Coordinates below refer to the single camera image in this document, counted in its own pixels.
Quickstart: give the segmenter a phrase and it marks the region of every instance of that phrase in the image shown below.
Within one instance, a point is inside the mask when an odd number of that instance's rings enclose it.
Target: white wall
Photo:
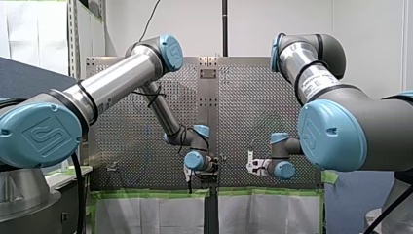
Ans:
[[[101,57],[106,54],[104,23],[79,1],[76,6],[78,11],[80,78],[86,79],[88,78],[86,57]]]
[[[0,57],[68,74],[67,4],[0,1]]]
[[[404,69],[405,69],[405,90],[413,90],[413,3],[405,0],[405,14],[404,20]]]
[[[268,57],[280,32],[331,33],[332,29],[332,0],[228,1],[230,57]]]
[[[347,56],[344,81],[361,87],[373,98],[403,89],[406,1],[334,0],[333,35]]]
[[[106,0],[106,54],[122,56],[143,33],[156,0]],[[187,57],[222,55],[220,0],[163,0],[145,38],[168,33]]]

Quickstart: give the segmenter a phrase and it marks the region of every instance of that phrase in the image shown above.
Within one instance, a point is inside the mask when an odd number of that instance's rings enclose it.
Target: robotic arm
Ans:
[[[60,163],[99,115],[136,88],[155,88],[154,81],[182,64],[179,43],[164,35],[133,45],[125,59],[65,91],[51,90],[0,109],[0,162],[16,168]],[[173,121],[166,118],[162,124]]]
[[[376,100],[355,86],[341,84],[344,50],[328,35],[280,34],[273,43],[271,65],[305,104],[298,134],[313,164],[342,172],[413,168],[411,92]]]
[[[257,176],[272,176],[279,179],[291,179],[295,168],[289,162],[289,155],[300,154],[300,142],[297,138],[289,137],[288,133],[271,134],[271,157],[269,159],[254,159],[253,142],[248,149],[248,172]]]
[[[138,43],[128,48],[126,56],[130,57],[133,55],[138,49],[138,46],[142,44],[149,47],[158,46],[157,41],[153,39],[144,43]],[[169,45],[171,42],[162,42],[161,46],[164,46],[164,44]],[[183,58],[179,58],[179,61],[168,60],[166,67],[169,69],[176,69],[178,67],[179,69],[182,63]],[[141,94],[146,96],[148,107],[152,109],[165,131],[164,141],[171,145],[191,147],[191,151],[186,154],[184,159],[185,167],[192,171],[215,172],[217,165],[214,160],[208,156],[209,126],[195,125],[193,128],[185,128],[179,125],[164,96],[159,95],[161,87],[153,80],[140,86],[139,89]]]

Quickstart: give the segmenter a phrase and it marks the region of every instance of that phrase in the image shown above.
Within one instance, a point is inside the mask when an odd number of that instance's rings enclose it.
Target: perforated metal panel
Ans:
[[[89,75],[120,58],[90,58]],[[186,126],[197,123],[198,58],[186,58],[183,68],[160,79],[176,118]],[[320,173],[303,156],[293,156],[295,179],[281,181],[247,172],[247,149],[254,139],[255,157],[270,155],[270,134],[296,136],[299,105],[291,86],[270,71],[268,58],[218,58],[218,155],[225,159],[220,186],[317,188]],[[183,155],[163,142],[164,131],[143,97],[129,95],[99,118],[96,142],[101,166],[94,170],[92,189],[119,187],[186,188]]]
[[[245,168],[247,150],[253,141],[254,157],[268,158],[270,135],[287,132],[297,136],[300,106],[293,89],[270,70],[268,58],[219,58],[219,155],[221,186],[276,186],[315,188],[320,172],[301,155],[291,161],[297,174],[292,180],[249,174]]]
[[[87,73],[93,75],[118,60],[90,58]],[[187,59],[180,71],[160,82],[175,117],[185,126],[194,125],[197,119],[197,74],[197,66]],[[142,96],[131,94],[122,99],[97,122],[100,167],[93,172],[92,189],[186,188],[183,156],[187,150],[177,155],[179,147],[164,143],[163,136]]]

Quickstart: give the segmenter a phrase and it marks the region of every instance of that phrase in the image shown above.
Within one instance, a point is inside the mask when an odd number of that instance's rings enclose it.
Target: blue joint cap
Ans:
[[[57,104],[29,103],[0,116],[0,161],[17,168],[58,164],[81,140],[79,120]]]
[[[189,170],[201,170],[204,166],[204,158],[203,156],[197,151],[190,151],[185,155],[185,167]]]
[[[295,167],[288,161],[281,161],[274,167],[274,175],[280,179],[291,179],[295,175]]]
[[[367,141],[357,119],[342,105],[314,100],[300,110],[300,144],[307,159],[324,169],[358,170],[367,156]]]
[[[177,71],[183,65],[183,53],[179,42],[172,35],[160,37],[161,55],[170,71]]]
[[[289,138],[288,133],[273,133],[271,134],[270,144],[275,144]]]
[[[400,94],[403,96],[409,96],[413,98],[413,91],[403,91]]]
[[[209,138],[209,127],[207,125],[194,125],[194,130],[200,135]]]

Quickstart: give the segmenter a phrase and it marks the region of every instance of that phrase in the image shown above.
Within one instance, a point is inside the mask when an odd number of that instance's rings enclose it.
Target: wire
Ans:
[[[373,233],[374,229],[383,221],[398,205],[400,205],[406,198],[408,198],[413,193],[413,185],[408,187],[394,202],[392,202],[383,212],[380,214],[376,220],[371,223],[371,225],[365,230],[364,234]]]
[[[198,136],[200,136],[200,138],[202,138],[204,140],[204,142],[206,143],[206,148],[209,151],[209,142],[207,141],[207,139],[202,134],[198,133],[198,131],[196,131],[194,128],[188,128],[188,130],[192,130],[192,132],[194,132]]]
[[[195,173],[194,172],[194,176],[196,177],[196,178],[198,178],[198,179],[209,179],[209,178],[212,178],[212,177],[214,177],[215,175],[214,174],[211,174],[211,175],[198,175],[197,173]]]
[[[191,174],[189,174],[189,181],[188,181],[188,191],[189,191],[189,194],[192,194],[192,173],[193,173],[194,171],[192,171],[191,170]]]
[[[162,96],[162,97],[164,97],[164,98],[167,97],[166,94],[161,94],[161,89],[162,89],[162,86],[161,86],[161,84],[159,84],[158,90],[156,90],[156,93],[155,93],[155,94],[145,94],[145,93],[141,93],[141,92],[137,92],[137,91],[133,91],[132,93],[133,93],[133,94],[136,94],[136,95],[147,96],[147,97],[152,97],[152,96],[154,96],[154,97],[149,101],[149,104],[148,104],[148,108],[149,108],[149,107],[151,107],[151,105],[153,104],[153,102],[156,100],[156,98],[158,98],[158,96]]]
[[[186,141],[186,127],[184,125],[180,125],[180,128],[183,128],[184,131],[180,135],[180,147],[179,147],[179,150],[178,150],[177,154],[180,154],[180,152],[182,151],[182,148],[183,148],[183,144]]]
[[[139,42],[141,42],[142,39],[143,39],[143,37],[145,36],[146,30],[148,30],[149,23],[151,22],[154,14],[155,14],[156,8],[158,7],[158,4],[159,4],[160,2],[161,2],[161,0],[158,0],[158,1],[156,2],[155,6],[154,6],[154,9],[152,10],[151,16],[149,17],[149,20],[146,22],[145,30],[143,31],[142,36],[141,36],[140,39],[139,39]]]
[[[76,233],[83,233],[83,224],[85,221],[85,183],[83,182],[82,169],[76,152],[72,154],[73,166],[75,167],[77,185],[78,185],[78,224]]]

